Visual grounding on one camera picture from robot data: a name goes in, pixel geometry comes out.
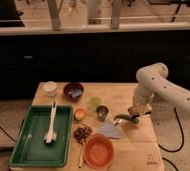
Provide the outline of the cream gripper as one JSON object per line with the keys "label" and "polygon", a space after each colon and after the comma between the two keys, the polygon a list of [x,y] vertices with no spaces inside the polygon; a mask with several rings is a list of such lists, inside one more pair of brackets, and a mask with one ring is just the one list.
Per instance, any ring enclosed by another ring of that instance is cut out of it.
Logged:
{"label": "cream gripper", "polygon": [[145,112],[149,111],[152,112],[152,107],[148,103],[146,104],[136,103],[128,108],[128,112],[139,112],[140,114],[144,114]]}

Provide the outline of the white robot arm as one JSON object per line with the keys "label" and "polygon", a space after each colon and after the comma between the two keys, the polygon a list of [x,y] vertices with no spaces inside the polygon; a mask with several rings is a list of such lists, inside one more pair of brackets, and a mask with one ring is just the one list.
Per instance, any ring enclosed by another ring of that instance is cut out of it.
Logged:
{"label": "white robot arm", "polygon": [[155,63],[140,68],[136,72],[138,85],[133,93],[130,116],[136,117],[151,110],[150,102],[154,94],[159,95],[190,116],[190,91],[167,80],[168,68],[163,63]]}

